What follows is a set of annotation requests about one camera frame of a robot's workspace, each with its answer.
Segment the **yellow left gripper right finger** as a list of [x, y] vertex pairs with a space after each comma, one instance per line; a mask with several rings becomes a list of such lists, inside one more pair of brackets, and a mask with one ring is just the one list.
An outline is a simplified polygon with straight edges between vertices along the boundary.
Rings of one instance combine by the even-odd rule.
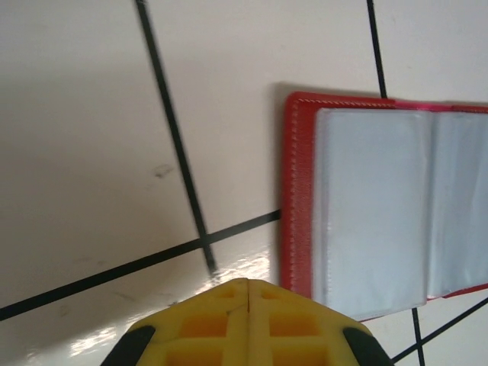
[[356, 320], [261, 280], [248, 281], [249, 365], [392, 365]]

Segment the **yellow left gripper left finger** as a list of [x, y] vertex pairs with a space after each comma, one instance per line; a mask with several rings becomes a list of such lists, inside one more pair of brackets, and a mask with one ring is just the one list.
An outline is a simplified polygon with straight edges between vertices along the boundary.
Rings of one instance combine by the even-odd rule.
[[249, 281], [238, 278], [136, 321], [103, 365], [248, 364]]

